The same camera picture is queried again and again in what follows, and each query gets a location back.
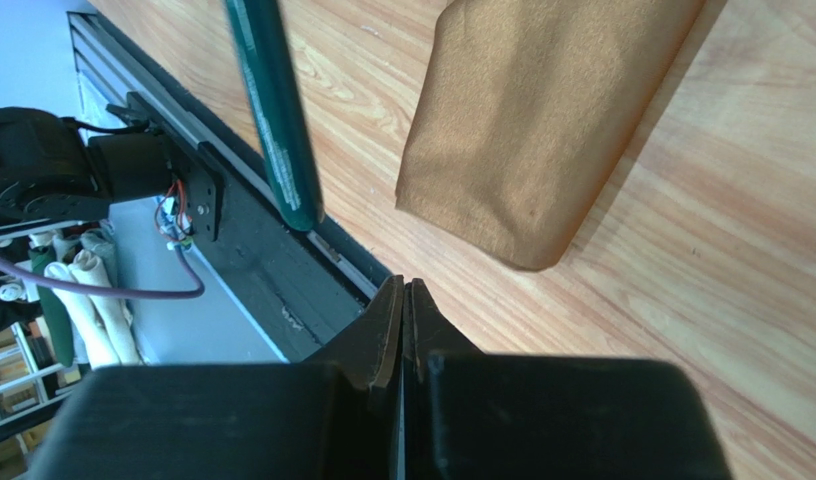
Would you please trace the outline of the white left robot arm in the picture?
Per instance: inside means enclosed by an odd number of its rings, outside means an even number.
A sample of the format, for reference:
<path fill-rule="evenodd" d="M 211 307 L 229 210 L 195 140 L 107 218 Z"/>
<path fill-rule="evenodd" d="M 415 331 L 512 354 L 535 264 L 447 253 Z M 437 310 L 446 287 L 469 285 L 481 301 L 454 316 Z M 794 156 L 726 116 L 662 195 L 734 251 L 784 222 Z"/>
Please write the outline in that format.
<path fill-rule="evenodd" d="M 0 240 L 104 220 L 113 205 L 169 194 L 185 231 L 215 240 L 224 182 L 215 150 L 189 145 L 157 116 L 108 106 L 105 128 L 0 108 Z"/>

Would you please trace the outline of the gold spoon black handle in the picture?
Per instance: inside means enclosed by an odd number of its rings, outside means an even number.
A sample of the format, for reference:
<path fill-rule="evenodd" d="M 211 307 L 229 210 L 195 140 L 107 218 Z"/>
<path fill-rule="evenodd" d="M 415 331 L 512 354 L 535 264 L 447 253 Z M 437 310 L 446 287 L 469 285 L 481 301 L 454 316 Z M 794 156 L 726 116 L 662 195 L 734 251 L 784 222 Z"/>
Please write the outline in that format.
<path fill-rule="evenodd" d="M 280 5 L 225 6 L 277 209 L 290 228 L 311 231 L 324 219 L 324 204 Z"/>

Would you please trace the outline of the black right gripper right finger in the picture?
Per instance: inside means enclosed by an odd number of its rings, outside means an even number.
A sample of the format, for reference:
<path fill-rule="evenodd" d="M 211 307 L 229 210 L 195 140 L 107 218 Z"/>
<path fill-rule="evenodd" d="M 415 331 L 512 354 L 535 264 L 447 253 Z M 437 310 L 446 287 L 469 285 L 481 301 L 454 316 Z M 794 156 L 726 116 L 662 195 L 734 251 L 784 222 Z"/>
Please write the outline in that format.
<path fill-rule="evenodd" d="M 402 312 L 402 426 L 407 479 L 473 479 L 478 400 L 448 360 L 479 349 L 440 312 L 422 279 L 406 284 Z"/>

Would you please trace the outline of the brown cloth napkin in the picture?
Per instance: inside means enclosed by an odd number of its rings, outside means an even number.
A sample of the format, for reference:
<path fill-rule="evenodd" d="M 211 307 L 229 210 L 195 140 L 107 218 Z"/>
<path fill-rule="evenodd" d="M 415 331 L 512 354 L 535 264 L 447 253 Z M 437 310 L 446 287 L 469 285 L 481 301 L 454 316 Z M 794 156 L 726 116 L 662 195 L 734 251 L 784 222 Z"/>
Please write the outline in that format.
<path fill-rule="evenodd" d="M 397 209 L 516 269 L 562 257 L 697 20 L 699 1 L 453 1 Z"/>

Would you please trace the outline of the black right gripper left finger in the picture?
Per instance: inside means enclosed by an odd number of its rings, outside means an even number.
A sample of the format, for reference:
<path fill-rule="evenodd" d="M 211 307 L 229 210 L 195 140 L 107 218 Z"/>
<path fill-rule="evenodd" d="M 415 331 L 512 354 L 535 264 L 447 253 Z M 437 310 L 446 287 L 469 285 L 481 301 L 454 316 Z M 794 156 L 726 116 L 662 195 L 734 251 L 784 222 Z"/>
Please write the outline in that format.
<path fill-rule="evenodd" d="M 404 278 L 387 278 L 361 315 L 307 359 L 335 370 L 326 479 L 399 476 L 404 298 Z"/>

